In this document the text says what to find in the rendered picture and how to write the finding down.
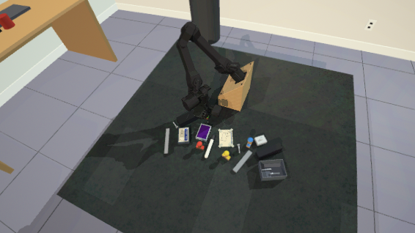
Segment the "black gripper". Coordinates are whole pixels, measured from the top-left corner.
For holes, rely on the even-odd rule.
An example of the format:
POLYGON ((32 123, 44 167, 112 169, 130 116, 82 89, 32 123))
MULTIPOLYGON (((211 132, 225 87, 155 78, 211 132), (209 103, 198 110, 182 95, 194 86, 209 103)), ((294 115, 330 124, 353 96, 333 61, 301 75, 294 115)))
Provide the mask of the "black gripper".
MULTIPOLYGON (((212 115, 212 116, 214 116, 214 117, 219 117, 220 116, 220 114, 221 114, 221 111, 222 111, 222 106, 219 106, 219 105, 209 105, 210 104, 210 102, 209 102, 209 98, 210 97, 208 97, 208 100, 206 101, 206 102, 204 102, 204 103, 199 103, 199 105, 201 105, 201 106, 207 106, 207 108, 208 108, 208 115, 212 115)), ((207 117, 208 117, 208 115, 207 115, 207 117)))

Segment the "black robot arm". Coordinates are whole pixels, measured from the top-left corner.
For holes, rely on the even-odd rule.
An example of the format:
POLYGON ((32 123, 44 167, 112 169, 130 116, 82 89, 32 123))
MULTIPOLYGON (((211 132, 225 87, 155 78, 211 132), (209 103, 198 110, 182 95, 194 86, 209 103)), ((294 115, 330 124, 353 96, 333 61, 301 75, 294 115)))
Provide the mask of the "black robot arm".
POLYGON ((188 50, 188 41, 195 42, 214 62, 215 69, 221 74, 230 74, 235 80, 235 84, 243 81, 247 72, 240 69, 239 62, 231 62, 228 58, 221 56, 217 50, 205 40, 192 21, 187 22, 180 30, 180 37, 176 44, 179 51, 180 58, 186 71, 186 82, 188 85, 188 95, 181 100, 183 106, 187 111, 195 108, 193 115, 199 119, 206 119, 208 116, 207 106, 201 106, 199 103, 204 103, 208 100, 208 91, 211 89, 207 84, 201 87, 202 78, 196 71, 188 50))

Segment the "white marker with grey cap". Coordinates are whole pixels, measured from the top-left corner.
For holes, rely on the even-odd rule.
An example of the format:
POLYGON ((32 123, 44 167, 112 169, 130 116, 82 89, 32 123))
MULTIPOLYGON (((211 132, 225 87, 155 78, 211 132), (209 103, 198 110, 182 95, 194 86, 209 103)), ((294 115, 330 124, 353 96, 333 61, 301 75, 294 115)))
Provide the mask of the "white marker with grey cap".
POLYGON ((211 139, 210 139, 210 143, 208 144, 208 147, 207 147, 207 151, 205 153, 205 158, 208 158, 208 155, 210 153, 210 149, 211 149, 211 147, 213 145, 214 138, 215 138, 215 135, 212 135, 211 136, 211 139))

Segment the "grey flat bar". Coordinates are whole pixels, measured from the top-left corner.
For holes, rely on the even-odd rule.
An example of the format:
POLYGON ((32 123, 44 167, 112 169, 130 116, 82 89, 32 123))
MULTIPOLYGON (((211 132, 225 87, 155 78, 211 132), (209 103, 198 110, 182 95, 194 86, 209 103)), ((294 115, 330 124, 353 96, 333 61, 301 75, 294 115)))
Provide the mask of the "grey flat bar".
POLYGON ((239 171, 239 169, 242 167, 242 165, 248 160, 248 158, 252 155, 252 152, 248 151, 244 157, 238 162, 238 164, 234 167, 233 171, 236 173, 239 171))

